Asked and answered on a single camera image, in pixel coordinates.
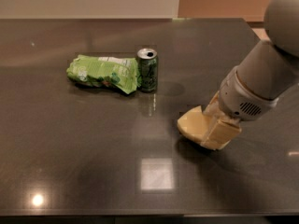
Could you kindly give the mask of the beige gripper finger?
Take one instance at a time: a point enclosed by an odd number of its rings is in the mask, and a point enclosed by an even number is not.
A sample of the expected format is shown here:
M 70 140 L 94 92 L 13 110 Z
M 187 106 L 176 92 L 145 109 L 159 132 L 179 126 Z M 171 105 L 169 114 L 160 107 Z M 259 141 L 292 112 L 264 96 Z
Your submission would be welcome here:
M 210 100 L 209 104 L 207 105 L 206 109 L 203 111 L 203 114 L 209 117 L 214 118 L 222 118 L 224 113 L 221 111 L 219 106 L 219 93 L 216 92 L 212 99 Z
M 230 124 L 221 119 L 213 118 L 204 133 L 201 146 L 211 150 L 221 150 L 240 133 L 239 124 Z

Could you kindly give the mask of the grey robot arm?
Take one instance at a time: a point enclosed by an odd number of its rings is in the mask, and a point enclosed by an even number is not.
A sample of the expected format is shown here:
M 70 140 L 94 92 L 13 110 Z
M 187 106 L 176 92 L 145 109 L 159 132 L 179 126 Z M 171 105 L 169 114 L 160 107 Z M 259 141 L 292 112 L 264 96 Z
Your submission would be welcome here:
M 224 148 L 241 132 L 242 121 L 259 119 L 298 82 L 299 0 L 271 0 L 263 22 L 269 39 L 230 71 L 204 111 L 212 121 L 202 147 Z

